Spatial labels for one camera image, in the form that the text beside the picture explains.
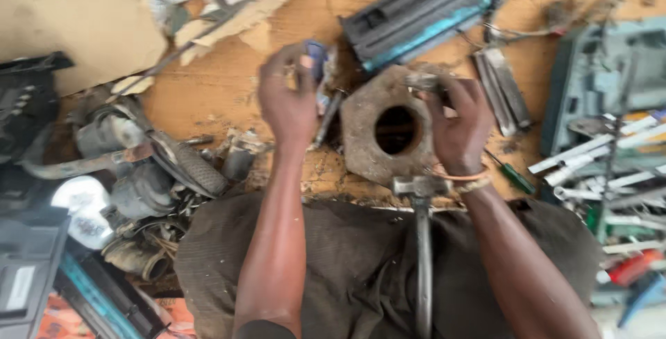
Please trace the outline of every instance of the hexagonal metal nut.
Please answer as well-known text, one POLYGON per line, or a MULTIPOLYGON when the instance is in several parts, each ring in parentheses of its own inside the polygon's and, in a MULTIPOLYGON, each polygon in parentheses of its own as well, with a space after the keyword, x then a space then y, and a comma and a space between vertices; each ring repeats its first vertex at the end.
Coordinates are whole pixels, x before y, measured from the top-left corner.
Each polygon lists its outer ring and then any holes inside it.
POLYGON ((391 66, 347 98, 340 108, 342 141, 347 170, 385 187, 394 176, 426 175, 434 162, 432 121, 423 100, 415 98, 404 84, 410 71, 391 66), (403 106, 416 121, 411 145, 398 154, 379 147, 375 127, 389 108, 403 106))

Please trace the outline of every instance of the dark pants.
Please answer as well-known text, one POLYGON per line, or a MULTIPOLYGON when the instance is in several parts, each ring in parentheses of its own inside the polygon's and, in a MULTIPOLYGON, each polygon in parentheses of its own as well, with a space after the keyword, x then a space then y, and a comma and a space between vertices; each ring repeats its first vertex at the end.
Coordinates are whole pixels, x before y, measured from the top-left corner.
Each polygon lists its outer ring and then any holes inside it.
MULTIPOLYGON (((262 195, 203 205, 180 242, 175 269, 200 339, 231 338, 238 275, 262 195)), ((574 213, 534 200, 514 212, 585 302, 601 250, 574 213)), ((413 215, 342 202, 304 208, 307 277, 303 338, 414 338, 413 215)), ((436 214, 434 338, 511 338, 464 212, 436 214)))

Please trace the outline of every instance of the wooden workbench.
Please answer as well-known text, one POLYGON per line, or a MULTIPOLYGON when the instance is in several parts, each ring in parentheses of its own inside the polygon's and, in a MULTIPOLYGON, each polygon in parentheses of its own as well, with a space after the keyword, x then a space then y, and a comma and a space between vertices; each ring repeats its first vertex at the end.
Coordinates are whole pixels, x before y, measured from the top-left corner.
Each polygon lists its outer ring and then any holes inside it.
MULTIPOLYGON (((269 18, 273 50, 306 38, 335 44, 342 33, 337 16, 348 16, 374 0, 291 0, 269 18)), ((544 24, 544 7, 555 0, 509 0, 497 15, 501 28, 521 31, 536 30, 544 24)), ((666 14, 666 0, 654 0, 646 6, 644 0, 625 0, 615 12, 615 18, 636 19, 666 14)), ((470 31, 472 40, 480 41, 481 28, 470 31)), ((451 64, 470 53, 461 37, 423 54, 421 62, 451 64)), ((539 160, 537 153, 540 121, 549 93, 551 66, 557 49, 557 37, 535 37, 505 47, 504 53, 513 67, 513 74, 527 102, 529 112, 537 121, 524 136, 505 139, 494 130, 488 148, 520 172, 527 173, 528 165, 539 160)), ((268 54, 260 54, 238 37, 219 42, 214 51, 189 66, 172 64, 156 79, 156 84, 143 96, 146 113, 155 126, 177 138, 195 134, 213 134, 216 144, 229 127, 247 130, 253 127, 263 139, 271 132, 261 120, 254 91, 257 69, 268 54)), ((464 59, 452 69, 459 76, 476 77, 471 62, 464 59)), ((489 166, 495 166, 490 160, 489 166)), ((265 180, 271 155, 260 158, 253 179, 265 180)), ((497 171, 495 186, 505 198, 521 195, 497 171)), ((344 157, 328 148, 308 153, 304 165, 302 188, 312 194, 350 194, 356 198, 386 197, 390 192, 369 181, 346 173, 344 157)))

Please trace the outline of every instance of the screwdriver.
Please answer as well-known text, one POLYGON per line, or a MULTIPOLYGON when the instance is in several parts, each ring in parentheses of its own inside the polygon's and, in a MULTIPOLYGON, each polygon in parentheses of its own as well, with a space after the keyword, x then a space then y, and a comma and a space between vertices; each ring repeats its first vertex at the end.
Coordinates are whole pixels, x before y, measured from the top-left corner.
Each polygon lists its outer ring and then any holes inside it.
POLYGON ((486 153, 488 153, 489 156, 493 157, 493 159, 497 161, 497 163, 500 165, 499 170, 504 174, 504 176, 509 178, 514 186, 518 187, 521 191, 527 194, 534 194, 534 192, 536 192, 537 189, 534 188, 532 183, 530 183, 527 179, 525 179, 524 176, 515 171, 513 166, 510 164, 503 164, 502 161, 500 161, 499 158, 495 156, 495 154, 492 154, 486 148, 484 148, 484 150, 486 153))

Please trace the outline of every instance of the orange bracelet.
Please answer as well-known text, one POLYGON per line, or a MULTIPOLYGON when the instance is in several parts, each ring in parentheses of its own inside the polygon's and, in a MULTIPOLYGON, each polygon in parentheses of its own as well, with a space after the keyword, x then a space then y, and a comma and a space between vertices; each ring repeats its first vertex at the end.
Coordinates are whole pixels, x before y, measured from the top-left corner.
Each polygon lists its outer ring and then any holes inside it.
POLYGON ((481 171, 480 173, 477 173, 476 175, 469 175, 469 176, 455 176, 455 175, 444 175, 440 174, 439 176, 443 177, 444 179, 448 180, 453 180, 453 181, 472 181, 472 180, 479 180, 481 178, 485 178, 488 173, 490 172, 490 169, 488 166, 485 164, 482 165, 484 167, 484 170, 481 171))

